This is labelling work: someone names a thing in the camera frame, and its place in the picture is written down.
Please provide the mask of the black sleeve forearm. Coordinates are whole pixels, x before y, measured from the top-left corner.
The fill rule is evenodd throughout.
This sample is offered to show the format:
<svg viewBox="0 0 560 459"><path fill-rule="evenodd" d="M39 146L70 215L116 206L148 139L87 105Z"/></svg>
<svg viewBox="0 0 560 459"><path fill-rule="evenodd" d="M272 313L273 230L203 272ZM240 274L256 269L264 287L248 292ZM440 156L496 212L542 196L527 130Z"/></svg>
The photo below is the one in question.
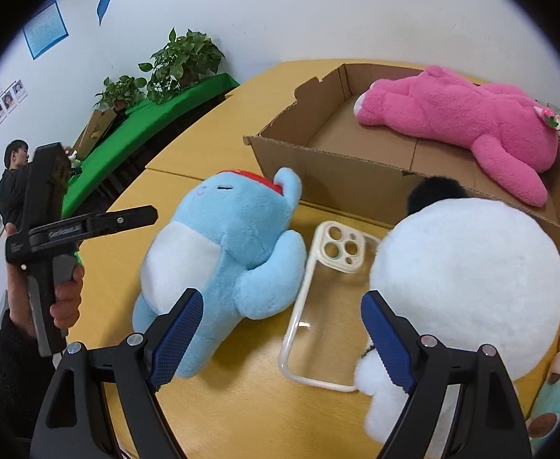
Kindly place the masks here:
<svg viewBox="0 0 560 459"><path fill-rule="evenodd" d="M19 441L30 441L56 371L35 338L17 327L6 310L0 326L0 418Z"/></svg>

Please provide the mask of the person's left hand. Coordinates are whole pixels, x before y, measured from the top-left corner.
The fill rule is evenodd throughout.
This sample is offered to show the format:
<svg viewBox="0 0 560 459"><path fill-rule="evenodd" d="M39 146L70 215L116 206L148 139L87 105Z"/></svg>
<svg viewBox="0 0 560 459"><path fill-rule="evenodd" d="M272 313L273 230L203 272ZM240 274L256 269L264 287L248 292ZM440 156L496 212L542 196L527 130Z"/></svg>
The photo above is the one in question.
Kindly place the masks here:
<svg viewBox="0 0 560 459"><path fill-rule="evenodd" d="M24 334L35 338L25 274L22 269L10 263L6 264L6 270L9 318ZM71 279L56 287L56 302L51 306L50 313L58 329L70 329L80 317L84 276L83 265L77 264Z"/></svg>

